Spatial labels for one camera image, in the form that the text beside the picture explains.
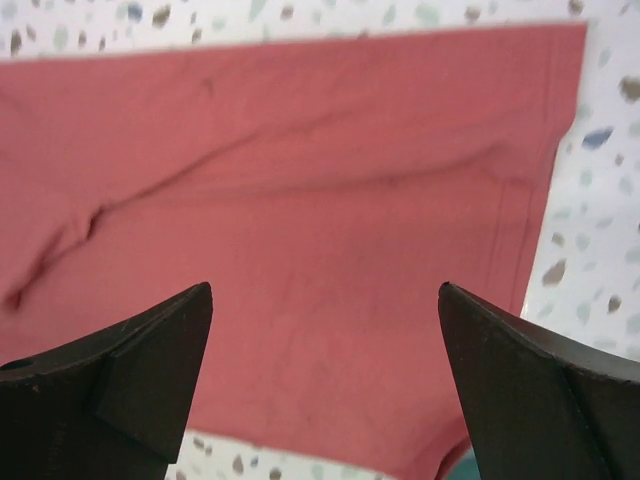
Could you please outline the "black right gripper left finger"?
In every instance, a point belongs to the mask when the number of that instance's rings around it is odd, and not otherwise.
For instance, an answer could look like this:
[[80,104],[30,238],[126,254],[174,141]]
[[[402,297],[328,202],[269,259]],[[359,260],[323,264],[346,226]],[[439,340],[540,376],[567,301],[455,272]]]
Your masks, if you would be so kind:
[[213,315],[208,283],[1,367],[4,479],[162,479],[176,462]]

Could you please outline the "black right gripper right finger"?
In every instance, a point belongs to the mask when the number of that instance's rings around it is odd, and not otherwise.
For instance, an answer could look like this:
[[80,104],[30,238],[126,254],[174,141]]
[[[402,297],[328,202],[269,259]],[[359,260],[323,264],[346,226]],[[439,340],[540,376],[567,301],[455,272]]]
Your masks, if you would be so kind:
[[638,479],[638,362],[452,283],[438,313],[482,478]]

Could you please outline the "dusty red t shirt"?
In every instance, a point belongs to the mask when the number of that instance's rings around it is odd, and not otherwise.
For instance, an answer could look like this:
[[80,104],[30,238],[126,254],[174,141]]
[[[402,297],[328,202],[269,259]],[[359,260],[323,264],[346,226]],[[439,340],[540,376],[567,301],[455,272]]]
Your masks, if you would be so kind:
[[468,443],[437,314],[519,312],[587,28],[1,67],[1,357],[200,282],[189,425],[399,479]]

